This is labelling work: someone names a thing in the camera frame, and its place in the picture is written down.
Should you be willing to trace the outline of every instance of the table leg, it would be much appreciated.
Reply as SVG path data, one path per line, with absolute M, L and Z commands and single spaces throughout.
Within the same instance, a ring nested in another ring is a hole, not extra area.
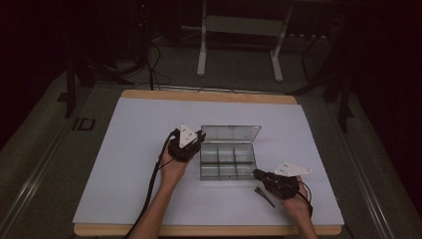
M 201 28 L 201 50 L 199 52 L 198 77 L 205 76 L 205 63 L 207 60 L 207 1 L 202 1 L 202 28 Z
M 283 21 L 283 25 L 280 29 L 277 46 L 274 50 L 270 52 L 270 57 L 271 57 L 271 62 L 273 63 L 273 71 L 274 71 L 274 77 L 276 79 L 276 82 L 281 82 L 283 80 L 282 69 L 280 68 L 280 62 L 279 62 L 279 53 L 282 48 L 283 40 L 286 37 L 286 32 L 288 30 L 289 21 L 292 16 L 292 12 L 293 12 L 293 6 L 290 6 L 288 13 L 286 14 L 286 18 Z

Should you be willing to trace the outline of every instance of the wooden table edge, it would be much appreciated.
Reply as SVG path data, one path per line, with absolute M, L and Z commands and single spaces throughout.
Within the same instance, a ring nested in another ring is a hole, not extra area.
M 122 98 L 195 101 L 195 102 L 225 102 L 225 103 L 255 103 L 255 104 L 285 104 L 297 105 L 292 96 L 244 94 L 244 93 L 210 93 L 210 92 L 181 92 L 181 91 L 144 91 L 125 90 Z
M 122 236 L 130 225 L 75 224 L 79 236 Z M 315 226 L 316 234 L 333 236 L 341 232 L 341 225 Z M 286 236 L 297 235 L 296 226 L 161 226 L 160 236 Z

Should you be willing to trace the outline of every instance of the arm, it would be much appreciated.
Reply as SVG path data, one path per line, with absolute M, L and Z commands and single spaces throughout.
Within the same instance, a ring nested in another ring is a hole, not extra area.
M 308 197 L 308 192 L 305 190 L 304 186 L 300 183 L 300 192 L 304 197 Z M 314 229 L 313 222 L 311 221 L 310 212 L 308 205 L 303 198 L 296 195 L 293 198 L 282 200 L 279 199 L 280 203 L 285 207 L 288 214 L 295 221 L 298 226 L 299 237 L 301 239 L 315 239 L 317 238 L 317 233 Z
M 142 218 L 134 227 L 130 234 L 130 239 L 156 239 L 159 234 L 162 219 L 170 202 L 171 195 L 177 186 L 177 183 L 183 177 L 186 162 L 179 162 L 173 160 L 168 154 L 167 148 L 161 159 L 161 182 L 159 188 L 152 199 L 148 209 L 143 214 Z

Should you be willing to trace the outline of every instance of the white table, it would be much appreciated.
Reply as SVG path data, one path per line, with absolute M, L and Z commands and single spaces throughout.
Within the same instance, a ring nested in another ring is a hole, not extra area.
M 254 141 L 258 168 L 271 171 L 282 160 L 311 168 L 313 173 L 303 180 L 313 193 L 316 233 L 340 232 L 341 212 L 305 114 L 294 98 L 131 90 L 117 103 L 76 212 L 78 235 L 123 235 L 129 230 L 143 205 L 164 140 L 183 122 L 194 130 L 203 124 L 261 125 Z M 198 154 L 173 194 L 161 236 L 297 233 L 275 199 L 273 208 L 254 192 L 257 186 L 264 188 L 261 182 L 200 181 Z

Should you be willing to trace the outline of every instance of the clear plastic box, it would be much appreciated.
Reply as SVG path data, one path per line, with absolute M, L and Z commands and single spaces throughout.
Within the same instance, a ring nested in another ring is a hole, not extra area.
M 253 180 L 257 125 L 202 125 L 201 180 Z

